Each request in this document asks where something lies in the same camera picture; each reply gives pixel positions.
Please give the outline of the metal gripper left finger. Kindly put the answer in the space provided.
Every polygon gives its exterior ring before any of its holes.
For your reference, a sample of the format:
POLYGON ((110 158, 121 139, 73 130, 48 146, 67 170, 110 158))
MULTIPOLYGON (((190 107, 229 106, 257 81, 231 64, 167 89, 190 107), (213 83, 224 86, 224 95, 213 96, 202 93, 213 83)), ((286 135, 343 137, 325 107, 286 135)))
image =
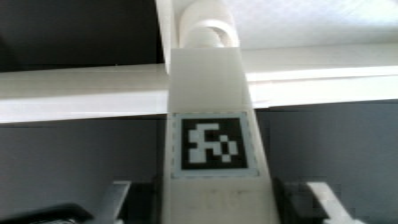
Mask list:
POLYGON ((114 181, 105 192, 94 224, 154 224, 154 184, 114 181))

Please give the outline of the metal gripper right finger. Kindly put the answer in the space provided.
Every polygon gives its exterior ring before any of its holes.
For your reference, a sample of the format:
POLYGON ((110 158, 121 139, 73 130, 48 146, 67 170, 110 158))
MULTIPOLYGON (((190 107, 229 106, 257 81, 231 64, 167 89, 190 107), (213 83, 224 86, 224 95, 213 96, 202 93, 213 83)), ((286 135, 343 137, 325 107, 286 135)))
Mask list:
POLYGON ((346 211, 325 182, 273 179, 281 224, 366 224, 346 211))

